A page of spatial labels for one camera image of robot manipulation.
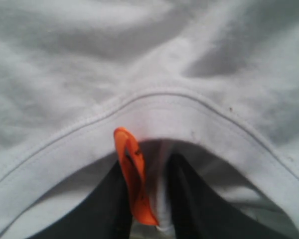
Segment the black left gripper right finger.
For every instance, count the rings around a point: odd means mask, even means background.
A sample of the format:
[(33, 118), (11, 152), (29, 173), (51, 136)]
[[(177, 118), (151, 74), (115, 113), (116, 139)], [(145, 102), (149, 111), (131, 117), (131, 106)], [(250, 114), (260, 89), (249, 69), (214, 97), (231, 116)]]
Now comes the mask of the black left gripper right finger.
[(234, 169), (206, 176), (181, 154), (166, 166), (171, 220), (178, 239), (299, 239), (291, 220)]

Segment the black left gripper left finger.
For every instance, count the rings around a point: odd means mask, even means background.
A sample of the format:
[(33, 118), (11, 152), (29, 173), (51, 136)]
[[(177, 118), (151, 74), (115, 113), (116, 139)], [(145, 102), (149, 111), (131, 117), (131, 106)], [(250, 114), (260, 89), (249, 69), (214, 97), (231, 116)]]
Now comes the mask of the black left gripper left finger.
[(75, 209), (32, 239), (128, 239), (132, 226), (128, 191), (119, 163)]

